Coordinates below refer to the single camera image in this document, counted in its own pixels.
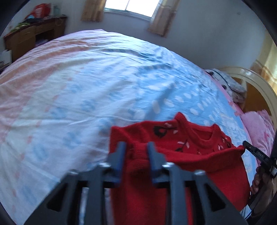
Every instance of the wooden headboard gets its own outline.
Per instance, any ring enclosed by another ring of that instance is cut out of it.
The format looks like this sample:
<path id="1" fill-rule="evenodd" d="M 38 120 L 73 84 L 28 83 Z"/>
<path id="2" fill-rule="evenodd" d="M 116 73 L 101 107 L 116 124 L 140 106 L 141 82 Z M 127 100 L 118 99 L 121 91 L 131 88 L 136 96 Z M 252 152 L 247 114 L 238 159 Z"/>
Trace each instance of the wooden headboard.
<path id="1" fill-rule="evenodd" d="M 241 105 L 243 112 L 261 111 L 265 109 L 271 116 L 274 130 L 277 129 L 277 95 L 272 87 L 257 73 L 241 67 L 224 67 L 227 72 L 247 89 L 245 103 Z"/>

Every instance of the beige curtain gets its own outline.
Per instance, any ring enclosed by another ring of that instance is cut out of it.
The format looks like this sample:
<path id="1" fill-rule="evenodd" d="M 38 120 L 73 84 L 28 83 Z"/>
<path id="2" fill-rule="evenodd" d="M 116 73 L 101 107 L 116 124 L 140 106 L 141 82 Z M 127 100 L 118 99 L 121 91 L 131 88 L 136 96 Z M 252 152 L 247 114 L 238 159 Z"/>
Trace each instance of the beige curtain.
<path id="1" fill-rule="evenodd" d="M 81 20 L 102 21 L 105 4 L 106 0 L 86 0 Z"/>
<path id="2" fill-rule="evenodd" d="M 277 93 L 277 47 L 267 31 L 260 56 L 251 70 L 261 75 Z"/>
<path id="3" fill-rule="evenodd" d="M 179 2 L 180 0 L 160 0 L 152 16 L 148 31 L 166 37 L 175 17 Z"/>

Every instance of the red knitted sweater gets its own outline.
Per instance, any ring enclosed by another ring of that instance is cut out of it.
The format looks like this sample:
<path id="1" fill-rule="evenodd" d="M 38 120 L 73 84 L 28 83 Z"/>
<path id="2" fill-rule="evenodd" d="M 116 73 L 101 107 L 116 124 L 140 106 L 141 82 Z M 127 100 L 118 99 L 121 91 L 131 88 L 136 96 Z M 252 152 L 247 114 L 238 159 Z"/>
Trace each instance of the red knitted sweater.
<path id="1" fill-rule="evenodd" d="M 112 189 L 115 225 L 163 225 L 166 190 L 153 187 L 149 173 L 147 143 L 154 141 L 158 152 L 168 162 L 182 169 L 205 170 L 237 210 L 249 199 L 250 187 L 241 155 L 214 124 L 204 127 L 193 124 L 180 112 L 171 121 L 144 121 L 127 127 L 112 127 L 110 152 L 118 141 L 127 142 L 122 183 Z M 190 198 L 187 198 L 189 224 L 193 223 Z"/>

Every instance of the red bag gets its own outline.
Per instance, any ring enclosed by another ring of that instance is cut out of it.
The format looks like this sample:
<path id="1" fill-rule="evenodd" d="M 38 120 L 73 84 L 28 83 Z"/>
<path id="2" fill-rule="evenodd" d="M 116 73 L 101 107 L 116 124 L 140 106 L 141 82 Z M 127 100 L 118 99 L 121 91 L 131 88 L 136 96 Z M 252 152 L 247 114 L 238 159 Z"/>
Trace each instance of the red bag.
<path id="1" fill-rule="evenodd" d="M 44 18 L 50 14 L 51 4 L 42 3 L 37 5 L 33 11 L 25 17 L 27 19 L 30 15 L 33 15 L 35 18 Z"/>

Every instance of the blue floral bed sheet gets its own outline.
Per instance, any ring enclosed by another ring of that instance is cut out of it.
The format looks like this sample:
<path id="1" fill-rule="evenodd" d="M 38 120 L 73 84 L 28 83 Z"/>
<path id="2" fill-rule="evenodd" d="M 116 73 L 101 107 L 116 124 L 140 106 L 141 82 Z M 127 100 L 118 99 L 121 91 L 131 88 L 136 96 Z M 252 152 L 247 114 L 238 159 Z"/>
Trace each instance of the blue floral bed sheet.
<path id="1" fill-rule="evenodd" d="M 113 125 L 171 120 L 182 112 L 193 123 L 218 124 L 236 146 L 249 141 L 204 70 L 122 34 L 92 30 L 60 37 L 14 62 L 0 81 L 7 96 L 0 117 L 0 201 L 18 225 L 68 170 L 89 170 L 105 160 Z M 248 151 L 242 158 L 251 183 L 256 160 Z"/>

